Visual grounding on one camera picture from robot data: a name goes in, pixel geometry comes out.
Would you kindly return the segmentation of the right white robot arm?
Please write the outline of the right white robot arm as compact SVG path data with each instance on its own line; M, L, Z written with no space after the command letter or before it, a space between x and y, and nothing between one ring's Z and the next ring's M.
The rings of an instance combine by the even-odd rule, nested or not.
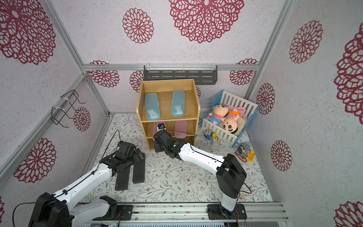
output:
M164 152L172 159L191 162L215 175L223 194L220 207L229 213L235 210L247 173L234 155L208 153L189 142L175 140L165 130L158 131L153 138L155 152Z

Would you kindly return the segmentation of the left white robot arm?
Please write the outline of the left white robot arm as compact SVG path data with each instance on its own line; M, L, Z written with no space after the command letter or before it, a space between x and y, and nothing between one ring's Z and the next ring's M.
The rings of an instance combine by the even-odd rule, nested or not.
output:
M121 218L118 202L109 196L80 205L79 202L104 181L123 173L135 164L145 163L145 153L134 144L121 141L116 151L105 156L84 176L53 194L38 197L30 227L76 227L93 219L113 220Z

